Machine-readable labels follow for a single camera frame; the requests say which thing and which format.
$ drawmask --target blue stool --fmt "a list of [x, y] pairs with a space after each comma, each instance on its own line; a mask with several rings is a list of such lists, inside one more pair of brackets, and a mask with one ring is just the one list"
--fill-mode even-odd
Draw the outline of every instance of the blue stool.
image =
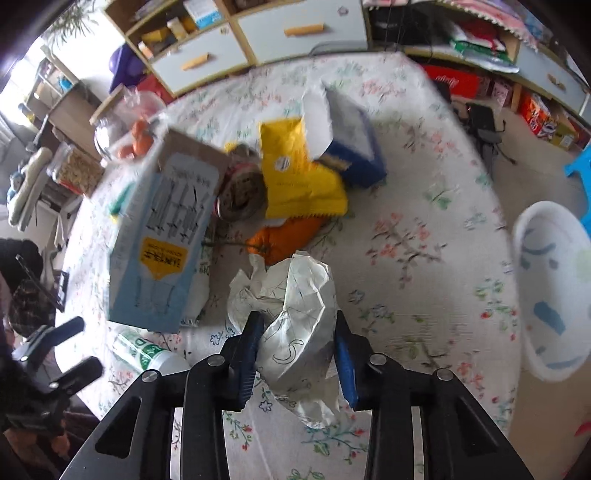
[[591, 236], [591, 148], [585, 148], [574, 162], [564, 166], [564, 173], [567, 177], [570, 177], [574, 172], [578, 172], [581, 177], [583, 188], [587, 194], [589, 210], [581, 218], [581, 223]]

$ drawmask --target crumpled white paper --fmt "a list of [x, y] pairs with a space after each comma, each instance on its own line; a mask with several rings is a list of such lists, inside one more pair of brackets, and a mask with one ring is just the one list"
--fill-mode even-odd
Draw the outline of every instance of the crumpled white paper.
[[250, 255], [250, 278], [240, 270], [230, 283], [228, 317], [242, 331], [251, 311], [265, 315], [257, 370], [285, 408], [311, 428], [337, 421], [339, 379], [327, 378], [333, 355], [336, 293], [328, 265], [305, 251], [265, 272]]

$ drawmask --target yellow package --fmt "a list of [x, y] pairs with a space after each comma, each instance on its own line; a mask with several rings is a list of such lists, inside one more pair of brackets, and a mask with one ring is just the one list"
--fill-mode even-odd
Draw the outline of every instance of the yellow package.
[[301, 118], [266, 122], [260, 130], [267, 218], [347, 212], [347, 194], [339, 174], [308, 158]]

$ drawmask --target orange bag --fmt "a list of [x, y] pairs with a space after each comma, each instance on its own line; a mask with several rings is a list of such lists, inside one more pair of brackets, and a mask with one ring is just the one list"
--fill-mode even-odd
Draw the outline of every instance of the orange bag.
[[265, 265], [275, 265], [304, 248], [326, 223], [328, 217], [288, 218], [281, 226], [261, 228], [247, 241], [248, 252], [265, 259]]

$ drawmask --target yellow label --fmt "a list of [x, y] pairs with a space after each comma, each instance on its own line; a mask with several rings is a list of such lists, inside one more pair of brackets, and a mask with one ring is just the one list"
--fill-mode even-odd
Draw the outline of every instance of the yellow label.
[[141, 261], [152, 273], [155, 280], [183, 270], [187, 259], [187, 249], [161, 242], [150, 237], [144, 238], [139, 251]]

